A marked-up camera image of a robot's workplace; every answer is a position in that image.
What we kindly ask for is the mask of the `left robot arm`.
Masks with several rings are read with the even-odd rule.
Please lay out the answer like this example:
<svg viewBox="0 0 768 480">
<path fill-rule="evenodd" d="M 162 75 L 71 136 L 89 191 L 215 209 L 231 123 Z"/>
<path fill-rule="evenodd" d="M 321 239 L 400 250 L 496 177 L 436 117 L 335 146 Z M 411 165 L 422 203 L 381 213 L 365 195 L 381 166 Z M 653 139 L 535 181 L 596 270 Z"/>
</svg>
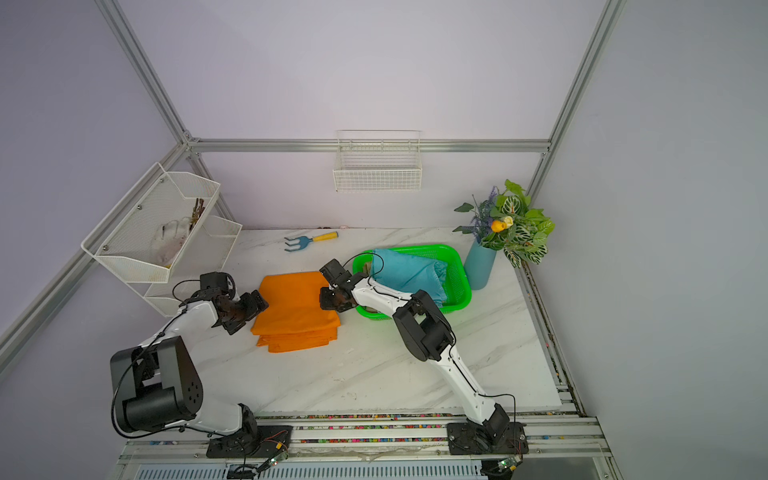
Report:
<svg viewBox="0 0 768 480">
<path fill-rule="evenodd" d="M 257 290 L 238 294 L 230 274 L 202 274 L 199 288 L 178 301 L 177 313 L 154 336 L 111 357 L 115 432 L 139 439 L 172 429 L 221 437 L 254 430 L 249 407 L 206 396 L 190 348 L 209 332 L 236 334 L 268 307 Z"/>
</svg>

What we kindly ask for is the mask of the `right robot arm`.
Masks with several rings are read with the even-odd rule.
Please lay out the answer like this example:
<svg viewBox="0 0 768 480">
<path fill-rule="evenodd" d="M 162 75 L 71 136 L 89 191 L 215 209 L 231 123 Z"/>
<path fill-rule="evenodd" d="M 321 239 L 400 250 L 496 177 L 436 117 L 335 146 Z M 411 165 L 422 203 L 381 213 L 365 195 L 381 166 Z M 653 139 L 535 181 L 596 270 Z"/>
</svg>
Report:
<svg viewBox="0 0 768 480">
<path fill-rule="evenodd" d="M 320 273 L 328 282 L 319 295 L 323 310 L 341 313 L 364 307 L 389 316 L 410 354 L 442 375 L 466 417 L 462 423 L 447 426 L 451 449 L 460 454 L 486 454 L 507 444 L 512 420 L 461 359 L 451 325 L 427 292 L 394 290 L 364 273 L 351 273 L 336 259 L 321 267 Z"/>
</svg>

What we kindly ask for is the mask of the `orange pants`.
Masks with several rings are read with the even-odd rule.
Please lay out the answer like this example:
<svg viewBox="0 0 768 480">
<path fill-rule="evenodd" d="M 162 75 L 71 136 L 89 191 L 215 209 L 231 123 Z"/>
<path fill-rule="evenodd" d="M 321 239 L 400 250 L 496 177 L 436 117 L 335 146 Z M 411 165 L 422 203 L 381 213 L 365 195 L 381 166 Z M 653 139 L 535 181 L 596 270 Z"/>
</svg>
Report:
<svg viewBox="0 0 768 480">
<path fill-rule="evenodd" d="M 320 307 L 328 282 L 319 272 L 266 276 L 259 293 L 269 307 L 257 316 L 251 333 L 269 353 L 319 348 L 338 338 L 341 321 L 335 310 Z"/>
</svg>

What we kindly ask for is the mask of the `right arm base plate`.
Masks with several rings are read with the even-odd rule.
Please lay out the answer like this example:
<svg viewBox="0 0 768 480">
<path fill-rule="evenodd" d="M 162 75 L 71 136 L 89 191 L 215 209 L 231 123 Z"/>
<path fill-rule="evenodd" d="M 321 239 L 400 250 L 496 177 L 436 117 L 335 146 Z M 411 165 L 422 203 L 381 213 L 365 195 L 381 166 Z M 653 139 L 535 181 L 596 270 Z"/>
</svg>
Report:
<svg viewBox="0 0 768 480">
<path fill-rule="evenodd" d="M 484 427 L 471 422 L 446 426 L 448 448 L 452 455 L 525 455 L 529 453 L 524 425 L 510 422 L 492 437 Z"/>
</svg>

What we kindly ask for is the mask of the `green plastic basket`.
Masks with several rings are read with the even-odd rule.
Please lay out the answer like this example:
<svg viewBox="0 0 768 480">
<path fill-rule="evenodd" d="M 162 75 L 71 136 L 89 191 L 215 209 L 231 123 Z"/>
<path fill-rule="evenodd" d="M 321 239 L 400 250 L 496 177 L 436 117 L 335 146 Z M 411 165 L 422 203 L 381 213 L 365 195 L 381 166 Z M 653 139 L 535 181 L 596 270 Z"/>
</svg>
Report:
<svg viewBox="0 0 768 480">
<path fill-rule="evenodd" d="M 448 300 L 438 306 L 443 313 L 464 309 L 471 301 L 472 290 L 469 286 L 462 261 L 458 252 L 448 245 L 428 244 L 385 248 L 399 253 L 410 254 L 444 261 L 448 264 L 447 281 L 444 284 Z M 373 254 L 366 251 L 357 256 L 352 264 L 352 272 L 367 273 L 372 266 Z"/>
</svg>

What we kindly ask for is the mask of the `teal pants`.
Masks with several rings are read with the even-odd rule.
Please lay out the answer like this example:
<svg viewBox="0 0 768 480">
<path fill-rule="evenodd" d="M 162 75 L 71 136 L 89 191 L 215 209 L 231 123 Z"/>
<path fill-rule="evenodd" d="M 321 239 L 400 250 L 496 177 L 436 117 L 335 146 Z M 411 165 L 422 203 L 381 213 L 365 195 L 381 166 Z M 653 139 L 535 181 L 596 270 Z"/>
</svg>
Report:
<svg viewBox="0 0 768 480">
<path fill-rule="evenodd" d="M 444 287 L 447 273 L 448 264 L 441 260 L 389 249 L 373 251 L 372 274 L 376 282 L 405 293 L 423 290 L 438 306 L 448 300 Z"/>
</svg>

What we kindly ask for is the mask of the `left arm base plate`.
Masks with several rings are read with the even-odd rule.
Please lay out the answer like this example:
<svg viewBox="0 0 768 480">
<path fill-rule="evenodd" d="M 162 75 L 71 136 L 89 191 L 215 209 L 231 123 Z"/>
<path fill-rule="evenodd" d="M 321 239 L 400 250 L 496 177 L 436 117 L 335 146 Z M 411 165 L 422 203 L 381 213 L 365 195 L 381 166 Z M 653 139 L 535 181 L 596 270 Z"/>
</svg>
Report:
<svg viewBox="0 0 768 480">
<path fill-rule="evenodd" d="M 273 458 L 290 445 L 293 427 L 289 425 L 243 427 L 240 431 L 212 439 L 206 451 L 210 459 Z"/>
</svg>

